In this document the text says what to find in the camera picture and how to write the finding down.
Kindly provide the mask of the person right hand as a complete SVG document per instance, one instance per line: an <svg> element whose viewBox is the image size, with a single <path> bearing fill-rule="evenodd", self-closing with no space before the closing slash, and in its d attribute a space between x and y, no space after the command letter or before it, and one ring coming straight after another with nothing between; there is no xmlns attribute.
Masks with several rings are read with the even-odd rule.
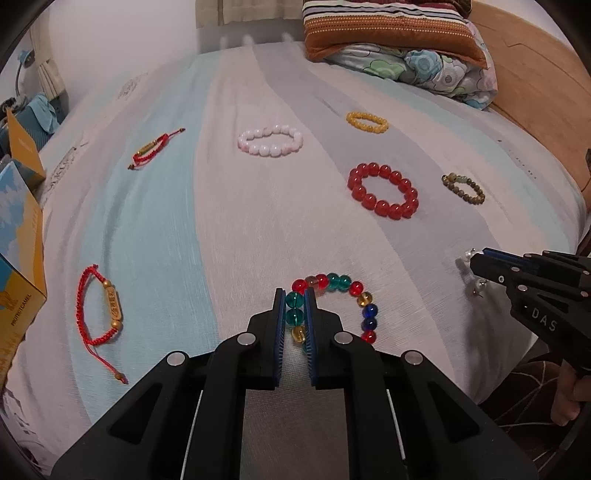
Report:
<svg viewBox="0 0 591 480"><path fill-rule="evenodd" d="M563 361L551 410L552 421L559 426L565 426L579 416L581 404L590 400L590 377L579 377L575 369Z"/></svg>

